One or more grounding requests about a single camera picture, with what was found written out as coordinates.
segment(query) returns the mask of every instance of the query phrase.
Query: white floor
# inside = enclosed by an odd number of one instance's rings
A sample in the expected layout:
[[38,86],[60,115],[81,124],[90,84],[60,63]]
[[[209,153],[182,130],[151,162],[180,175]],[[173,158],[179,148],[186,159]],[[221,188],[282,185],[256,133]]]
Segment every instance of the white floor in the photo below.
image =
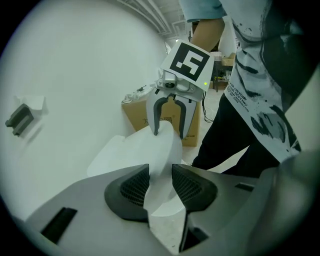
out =
[[[219,107],[219,100],[222,94],[224,93],[223,90],[219,90],[216,92],[213,89],[209,89],[206,94],[206,98],[204,101],[204,106],[206,107],[206,116],[210,119],[214,119],[218,107]],[[205,137],[208,129],[210,128],[212,123],[208,123],[204,119],[203,111],[201,111],[201,118],[200,118],[200,131],[198,137],[198,143],[196,147],[183,147],[182,159],[188,164],[192,164],[194,158],[198,155],[198,151],[200,145],[202,143],[203,138]],[[244,154],[246,148],[239,153],[233,155],[226,161],[224,161],[219,166],[210,169],[212,172],[222,173],[225,170],[229,169],[230,167],[234,166],[239,158]],[[160,240],[160,242],[167,247],[167,249],[174,255],[179,254],[179,245],[182,238],[182,232],[184,228],[184,220],[185,220],[186,213],[185,211],[181,211],[175,215],[169,217],[150,217],[149,223],[151,227],[151,231],[153,234]]]

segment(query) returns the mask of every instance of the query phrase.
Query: white graphic t-shirt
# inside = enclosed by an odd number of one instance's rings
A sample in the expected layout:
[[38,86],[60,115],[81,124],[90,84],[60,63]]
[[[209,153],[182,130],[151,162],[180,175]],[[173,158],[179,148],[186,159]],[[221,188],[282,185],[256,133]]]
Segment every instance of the white graphic t-shirt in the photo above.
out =
[[231,17],[239,47],[225,96],[278,161],[298,154],[299,142],[284,113],[308,81],[300,70],[299,26],[281,15],[272,0],[180,4],[188,22]]

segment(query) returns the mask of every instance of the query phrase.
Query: wall-mounted bracket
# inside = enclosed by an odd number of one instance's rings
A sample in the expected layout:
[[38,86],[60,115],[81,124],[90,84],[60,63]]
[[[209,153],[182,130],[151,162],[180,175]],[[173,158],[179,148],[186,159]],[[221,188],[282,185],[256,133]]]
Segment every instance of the wall-mounted bracket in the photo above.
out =
[[6,127],[13,128],[13,135],[20,136],[26,127],[35,119],[26,104],[21,104],[5,122]]

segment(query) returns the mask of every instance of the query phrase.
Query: black pants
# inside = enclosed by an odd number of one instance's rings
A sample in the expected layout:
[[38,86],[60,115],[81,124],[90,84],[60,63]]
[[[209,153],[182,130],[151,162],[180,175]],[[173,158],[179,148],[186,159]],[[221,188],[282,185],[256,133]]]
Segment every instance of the black pants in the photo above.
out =
[[214,121],[192,166],[204,170],[211,169],[246,147],[248,149],[237,164],[224,174],[258,178],[263,170],[279,165],[279,161],[256,139],[223,94]]

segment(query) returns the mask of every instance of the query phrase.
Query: black mesh grille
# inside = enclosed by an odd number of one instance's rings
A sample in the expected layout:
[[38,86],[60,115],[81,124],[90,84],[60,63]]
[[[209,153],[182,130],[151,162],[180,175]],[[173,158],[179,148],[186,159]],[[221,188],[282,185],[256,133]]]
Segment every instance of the black mesh grille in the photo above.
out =
[[131,203],[143,207],[148,188],[149,170],[146,169],[123,182],[120,186],[120,193]]
[[172,184],[183,204],[196,197],[202,191],[202,186],[199,182],[190,179],[178,170],[172,172]]

